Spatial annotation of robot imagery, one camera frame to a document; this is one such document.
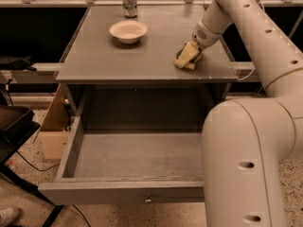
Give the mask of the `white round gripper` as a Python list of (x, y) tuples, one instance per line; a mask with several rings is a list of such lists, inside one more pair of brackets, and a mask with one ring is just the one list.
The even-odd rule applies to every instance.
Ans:
[(202, 57), (202, 49), (206, 50), (214, 45), (221, 36), (221, 33), (208, 29), (203, 20), (200, 19), (192, 31), (194, 42), (188, 42), (184, 45), (176, 54), (174, 64), (180, 69), (194, 70), (196, 63)]

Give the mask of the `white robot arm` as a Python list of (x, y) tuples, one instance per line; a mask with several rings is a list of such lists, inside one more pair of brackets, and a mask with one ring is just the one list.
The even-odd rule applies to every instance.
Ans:
[(213, 0), (175, 59), (193, 68), (235, 25), (267, 94), (227, 100), (205, 119), (207, 227), (287, 227), (278, 164), (302, 152), (303, 54), (258, 2)]

